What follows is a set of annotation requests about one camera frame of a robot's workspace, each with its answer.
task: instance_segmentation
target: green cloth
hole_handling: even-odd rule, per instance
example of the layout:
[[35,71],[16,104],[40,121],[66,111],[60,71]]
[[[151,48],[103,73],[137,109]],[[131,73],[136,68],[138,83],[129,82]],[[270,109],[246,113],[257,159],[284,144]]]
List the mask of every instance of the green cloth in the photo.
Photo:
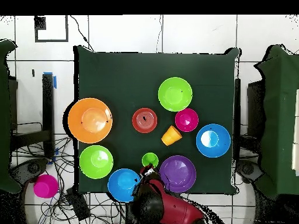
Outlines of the green cloth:
[[274,45],[258,65],[265,78],[265,132],[261,140],[261,167],[265,174],[255,183],[265,196],[299,194],[299,177],[292,170],[299,56]]
[[1,148],[0,190],[19,193],[21,186],[8,174],[11,166],[11,101],[9,100],[8,66],[6,55],[16,48],[10,40],[0,41],[0,103],[1,103]]
[[[232,148],[219,158],[207,158],[196,148],[196,135],[201,127],[223,125],[232,136],[234,102],[234,65],[239,49],[227,54],[140,54],[135,52],[90,52],[77,47],[79,54],[79,98],[97,98],[112,112],[113,124],[108,136],[97,143],[111,152],[113,169],[98,180],[79,171],[79,192],[105,193],[110,175],[121,168],[139,174],[141,159],[154,152],[162,162],[172,155],[189,158],[196,168],[196,182],[188,193],[235,194],[231,185]],[[165,146],[161,138],[175,126],[175,114],[158,101],[158,89],[167,78],[187,80],[193,90],[188,107],[199,114],[199,124],[192,132],[181,132],[183,138]],[[156,129],[148,134],[137,132],[132,116],[142,107],[152,109],[158,117]],[[79,155],[89,144],[79,143]]]

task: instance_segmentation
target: pink cup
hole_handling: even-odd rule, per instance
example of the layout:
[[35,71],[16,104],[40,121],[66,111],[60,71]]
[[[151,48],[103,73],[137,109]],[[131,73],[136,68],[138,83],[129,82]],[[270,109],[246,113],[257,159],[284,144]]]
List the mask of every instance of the pink cup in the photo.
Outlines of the pink cup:
[[58,182],[51,175],[41,175],[37,178],[33,186],[33,191],[40,198],[51,198],[58,191]]
[[194,110],[190,108],[185,108],[175,115],[175,124],[181,131],[193,131],[197,127],[198,123],[199,116]]

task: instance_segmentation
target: bowl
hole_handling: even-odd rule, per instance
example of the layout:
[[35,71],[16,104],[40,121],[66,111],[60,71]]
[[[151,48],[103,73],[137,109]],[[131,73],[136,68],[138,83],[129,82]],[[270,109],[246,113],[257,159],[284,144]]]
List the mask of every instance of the bowl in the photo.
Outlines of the bowl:
[[94,98],[84,98],[70,109],[68,127],[80,142],[94,144],[104,139],[110,132],[112,114],[104,102]]
[[157,116],[153,110],[141,108],[133,114],[132,124],[136,131],[149,133],[157,126]]
[[133,190],[140,182],[139,175],[131,169],[118,169],[111,174],[108,190],[112,197],[120,202],[133,201]]
[[143,166],[147,166],[149,164],[152,164],[154,167],[157,167],[158,163],[159,163],[159,159],[157,157],[156,154],[149,152],[146,153],[143,157],[142,157],[142,165]]
[[38,176],[33,185],[33,191],[34,194],[40,198],[51,198],[55,196],[58,191],[57,179],[48,174]]
[[185,108],[175,115],[175,124],[181,131],[193,131],[197,127],[198,123],[199,116],[194,110],[190,108]]
[[168,111],[182,111],[191,102],[192,88],[182,78],[168,78],[160,85],[158,98],[162,107]]
[[101,179],[111,172],[113,157],[105,147],[92,145],[82,151],[79,165],[87,177],[95,180]]
[[200,153],[209,158],[224,155],[231,145],[231,137],[222,125],[209,124],[197,133],[196,146]]
[[165,188],[174,193],[189,190],[196,180],[196,169],[188,158],[175,155],[164,160],[160,167]]

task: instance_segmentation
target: orange plate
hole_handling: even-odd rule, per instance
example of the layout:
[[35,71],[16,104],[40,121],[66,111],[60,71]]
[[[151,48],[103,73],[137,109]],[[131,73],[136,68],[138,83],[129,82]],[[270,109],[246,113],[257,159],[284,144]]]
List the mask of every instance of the orange plate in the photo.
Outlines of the orange plate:
[[112,127],[112,115],[104,102],[84,98],[68,113],[68,128],[80,142],[94,144],[104,139]]

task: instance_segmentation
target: red bowl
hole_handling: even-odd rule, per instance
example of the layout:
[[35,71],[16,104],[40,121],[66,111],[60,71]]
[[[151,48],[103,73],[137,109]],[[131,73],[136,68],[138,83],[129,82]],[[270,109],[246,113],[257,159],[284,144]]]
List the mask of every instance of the red bowl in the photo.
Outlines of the red bowl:
[[138,109],[132,117],[132,124],[136,131],[149,133],[157,126],[157,115],[149,108]]

